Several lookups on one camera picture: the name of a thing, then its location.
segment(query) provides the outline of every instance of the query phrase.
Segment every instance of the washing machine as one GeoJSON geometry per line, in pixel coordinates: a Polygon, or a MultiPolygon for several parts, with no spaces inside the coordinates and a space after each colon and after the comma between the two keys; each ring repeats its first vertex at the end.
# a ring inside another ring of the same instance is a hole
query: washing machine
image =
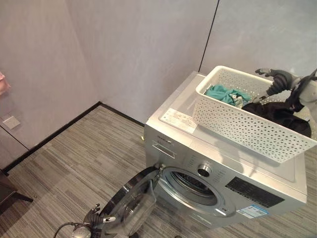
{"type": "Polygon", "coordinates": [[[306,203],[303,154],[280,164],[195,124],[195,89],[203,79],[193,72],[146,122],[147,168],[101,212],[117,217],[103,227],[102,237],[132,235],[157,199],[208,229],[306,203]]]}

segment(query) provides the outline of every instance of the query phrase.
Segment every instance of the laundry basket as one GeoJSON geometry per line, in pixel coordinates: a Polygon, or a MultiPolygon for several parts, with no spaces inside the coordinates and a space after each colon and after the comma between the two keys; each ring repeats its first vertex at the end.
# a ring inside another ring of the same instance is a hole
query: laundry basket
{"type": "MultiPolygon", "coordinates": [[[[258,152],[272,160],[283,163],[317,145],[316,125],[311,123],[312,138],[308,138],[286,127],[244,111],[235,106],[204,95],[210,86],[221,84],[236,89],[252,98],[269,88],[272,81],[224,66],[215,67],[197,86],[193,120],[240,145],[258,152]]],[[[289,91],[273,95],[262,103],[284,102],[289,91]]],[[[307,119],[307,110],[296,116],[307,119]]]]}

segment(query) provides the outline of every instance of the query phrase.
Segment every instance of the teal cloth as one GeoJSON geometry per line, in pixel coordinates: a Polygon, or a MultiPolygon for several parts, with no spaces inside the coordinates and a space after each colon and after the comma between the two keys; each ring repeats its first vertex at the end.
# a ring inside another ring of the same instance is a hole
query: teal cloth
{"type": "Polygon", "coordinates": [[[224,103],[228,103],[230,105],[235,106],[235,102],[233,101],[230,94],[237,95],[237,97],[241,96],[243,98],[244,102],[248,102],[251,100],[251,97],[248,94],[241,93],[241,92],[234,90],[234,89],[228,90],[220,84],[217,84],[215,86],[210,87],[205,92],[205,95],[207,95],[209,97],[215,98],[215,99],[220,100],[224,103]]]}

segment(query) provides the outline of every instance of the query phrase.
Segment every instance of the power outlet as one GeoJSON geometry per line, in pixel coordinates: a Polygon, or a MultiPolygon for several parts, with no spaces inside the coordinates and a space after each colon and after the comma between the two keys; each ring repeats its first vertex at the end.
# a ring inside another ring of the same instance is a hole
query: power outlet
{"type": "Polygon", "coordinates": [[[9,129],[15,128],[17,125],[20,125],[20,122],[14,117],[11,116],[8,119],[4,120],[3,123],[9,127],[9,129]]]}

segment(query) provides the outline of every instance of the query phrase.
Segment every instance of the floor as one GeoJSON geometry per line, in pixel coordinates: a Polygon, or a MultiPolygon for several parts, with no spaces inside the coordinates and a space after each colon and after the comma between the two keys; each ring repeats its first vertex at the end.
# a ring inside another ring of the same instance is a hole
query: floor
{"type": "MultiPolygon", "coordinates": [[[[9,179],[32,204],[16,201],[0,215],[3,238],[49,238],[68,221],[80,222],[145,168],[143,128],[98,107],[12,169],[9,179]]],[[[145,238],[314,238],[317,234],[317,150],[306,153],[308,202],[281,216],[212,231],[184,225],[157,207],[140,230],[145,238]]],[[[58,237],[68,238],[71,228],[58,237]]]]}

